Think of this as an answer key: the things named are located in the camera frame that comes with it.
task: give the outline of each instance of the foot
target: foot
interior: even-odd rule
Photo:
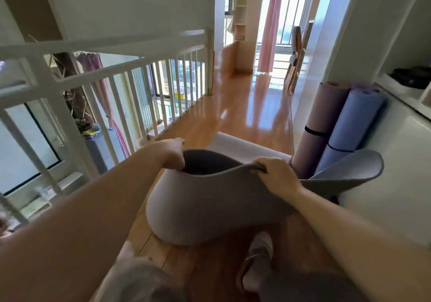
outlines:
[[[241,279],[242,287],[248,292],[257,292],[260,283],[271,273],[272,240],[268,233],[256,235],[247,259],[252,259],[252,263]]]

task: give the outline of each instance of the wooden chair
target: wooden chair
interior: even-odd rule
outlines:
[[[287,91],[292,95],[298,81],[299,71],[301,71],[304,61],[305,51],[310,39],[311,29],[314,21],[310,21],[305,31],[304,40],[301,38],[301,27],[295,26],[292,31],[292,56],[289,60],[289,68],[284,77],[284,86],[288,86]]]

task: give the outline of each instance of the forearm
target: forearm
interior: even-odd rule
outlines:
[[[1,300],[87,302],[162,166],[147,146],[14,234],[0,250]]]
[[[425,301],[431,296],[430,252],[386,233],[302,189],[289,202],[372,301]]]

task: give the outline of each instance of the blue rolled yoga mat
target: blue rolled yoga mat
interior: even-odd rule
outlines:
[[[385,101],[375,88],[350,91],[315,174],[359,148]]]

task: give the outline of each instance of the pink curtain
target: pink curtain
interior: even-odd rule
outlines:
[[[98,53],[82,53],[76,59],[82,65],[82,69],[84,70],[84,72],[90,72],[103,68],[102,61],[100,60],[100,55]],[[113,119],[112,117],[112,105],[111,99],[109,98],[108,94],[108,82],[106,81],[106,78],[102,79],[101,81],[95,81],[92,84],[92,87],[94,94],[97,97],[97,100],[99,101],[100,105],[103,108],[103,111],[106,114],[106,117],[108,117],[109,127],[114,128],[117,133],[121,149],[124,153],[124,157],[129,157],[130,153],[127,149],[126,139],[124,138],[123,131],[118,126],[115,119]]]
[[[271,72],[274,65],[275,44],[277,42],[278,19],[280,17],[281,0],[269,0],[268,14],[263,30],[257,71]]]

